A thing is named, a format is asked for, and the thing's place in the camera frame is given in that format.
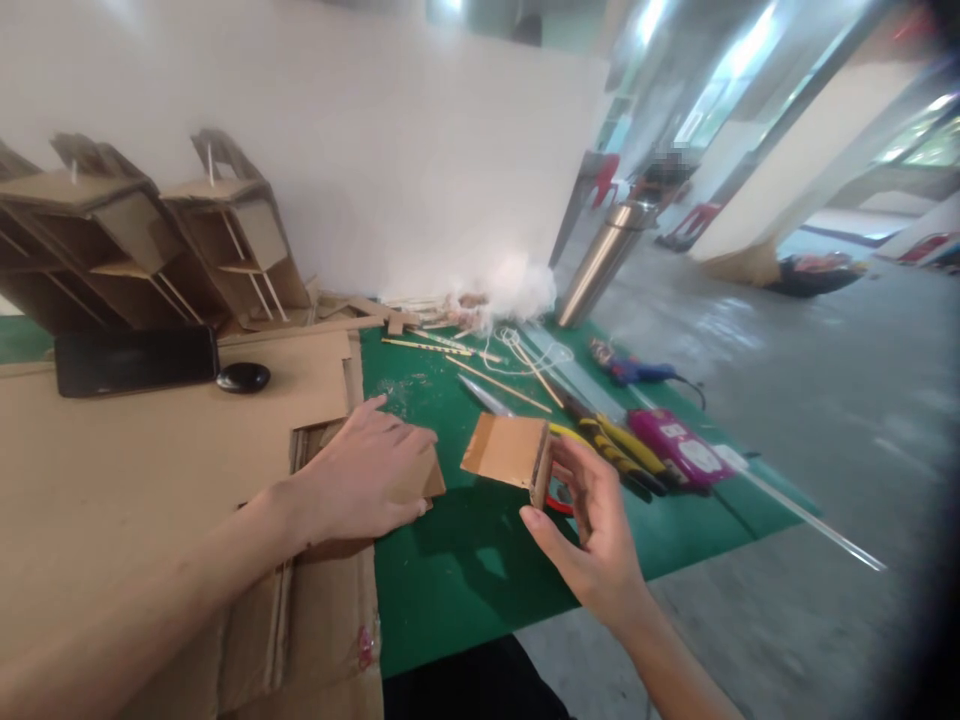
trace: plastic chair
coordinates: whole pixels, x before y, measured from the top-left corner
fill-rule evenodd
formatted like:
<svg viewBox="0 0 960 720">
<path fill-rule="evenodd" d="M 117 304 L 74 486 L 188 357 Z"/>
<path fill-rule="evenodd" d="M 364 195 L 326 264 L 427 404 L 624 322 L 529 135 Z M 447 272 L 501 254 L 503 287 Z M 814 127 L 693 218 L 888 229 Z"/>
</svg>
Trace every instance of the plastic chair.
<svg viewBox="0 0 960 720">
<path fill-rule="evenodd" d="M 707 226 L 713 222 L 714 218 L 720 214 L 721 210 L 723 210 L 723 205 L 700 203 L 687 214 L 670 235 L 679 235 L 681 228 L 683 228 L 685 224 L 690 223 L 690 227 L 687 228 L 687 234 L 690 237 L 698 238 L 703 234 L 703 231 L 707 229 Z"/>
<path fill-rule="evenodd" d="M 603 159 L 603 165 L 600 167 L 600 172 L 597 174 L 597 197 L 593 200 L 593 209 L 596 210 L 603 204 L 603 201 L 607 198 L 607 193 L 610 192 L 610 189 L 613 189 L 613 200 L 611 202 L 617 201 L 617 191 L 620 189 L 618 183 L 613 182 L 613 176 L 617 172 L 617 168 L 620 167 L 620 156 L 616 153 L 610 153 L 606 155 Z"/>
</svg>

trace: concrete floor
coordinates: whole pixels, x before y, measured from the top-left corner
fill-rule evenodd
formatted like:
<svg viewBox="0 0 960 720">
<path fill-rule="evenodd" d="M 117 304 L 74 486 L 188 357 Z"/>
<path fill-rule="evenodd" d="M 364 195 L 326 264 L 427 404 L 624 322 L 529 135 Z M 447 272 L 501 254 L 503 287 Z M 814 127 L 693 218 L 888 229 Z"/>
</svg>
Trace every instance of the concrete floor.
<svg viewBox="0 0 960 720">
<path fill-rule="evenodd" d="M 561 289 L 602 212 L 578 222 Z M 875 573 L 804 526 L 662 578 L 654 593 L 747 718 L 870 717 L 905 652 L 918 578 L 936 562 L 960 425 L 960 284 L 873 261 L 878 278 L 795 300 L 706 278 L 650 240 L 593 319 L 703 381 L 718 423 L 889 566 Z M 583 610 L 518 635 L 574 715 L 645 717 L 626 655 Z"/>
</svg>

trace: smartphone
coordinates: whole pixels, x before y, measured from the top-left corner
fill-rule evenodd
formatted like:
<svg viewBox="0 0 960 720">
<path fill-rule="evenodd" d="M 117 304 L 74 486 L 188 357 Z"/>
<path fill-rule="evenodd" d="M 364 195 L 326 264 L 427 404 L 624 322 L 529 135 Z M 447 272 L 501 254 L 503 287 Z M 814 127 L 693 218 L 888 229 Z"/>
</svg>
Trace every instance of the smartphone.
<svg viewBox="0 0 960 720">
<path fill-rule="evenodd" d="M 53 340 L 57 390 L 67 398 L 211 382 L 220 372 L 213 329 L 122 330 Z"/>
</svg>

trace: window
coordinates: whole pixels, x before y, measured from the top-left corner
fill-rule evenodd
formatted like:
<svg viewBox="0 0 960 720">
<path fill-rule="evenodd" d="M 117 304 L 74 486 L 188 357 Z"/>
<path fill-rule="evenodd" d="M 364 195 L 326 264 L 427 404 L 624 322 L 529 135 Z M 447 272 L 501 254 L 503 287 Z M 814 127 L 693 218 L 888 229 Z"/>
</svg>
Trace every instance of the window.
<svg viewBox="0 0 960 720">
<path fill-rule="evenodd" d="M 954 117 L 911 153 L 903 164 L 951 167 L 960 164 L 958 160 L 960 160 L 960 117 Z"/>
<path fill-rule="evenodd" d="M 925 107 L 875 162 L 912 167 L 960 164 L 960 92 L 942 95 Z"/>
<path fill-rule="evenodd" d="M 776 2 L 770 3 L 750 31 L 724 55 L 677 133 L 677 145 L 705 148 L 726 122 L 773 50 L 775 8 Z"/>
</svg>

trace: cable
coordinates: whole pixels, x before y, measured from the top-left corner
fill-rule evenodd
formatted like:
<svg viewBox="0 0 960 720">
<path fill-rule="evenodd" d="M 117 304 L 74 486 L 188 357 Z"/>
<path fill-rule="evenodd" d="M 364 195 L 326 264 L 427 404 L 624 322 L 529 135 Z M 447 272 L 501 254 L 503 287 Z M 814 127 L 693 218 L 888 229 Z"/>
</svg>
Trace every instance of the cable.
<svg viewBox="0 0 960 720">
<path fill-rule="evenodd" d="M 692 382 L 690 382 L 689 380 L 687 380 L 685 377 L 681 377 L 681 376 L 677 375 L 677 376 L 676 376 L 675 378 L 673 378 L 673 379 L 674 379 L 674 380 L 677 380 L 677 381 L 679 381 L 679 382 L 682 382 L 684 385 L 689 385 L 689 386 L 692 387 L 694 390 L 696 390 L 696 391 L 697 391 L 697 395 L 700 396 L 700 409 L 701 409 L 703 412 L 706 412 L 706 411 L 707 411 L 707 397 L 706 397 L 706 395 L 703 394 L 703 390 L 701 390 L 698 386 L 694 385 Z"/>
</svg>

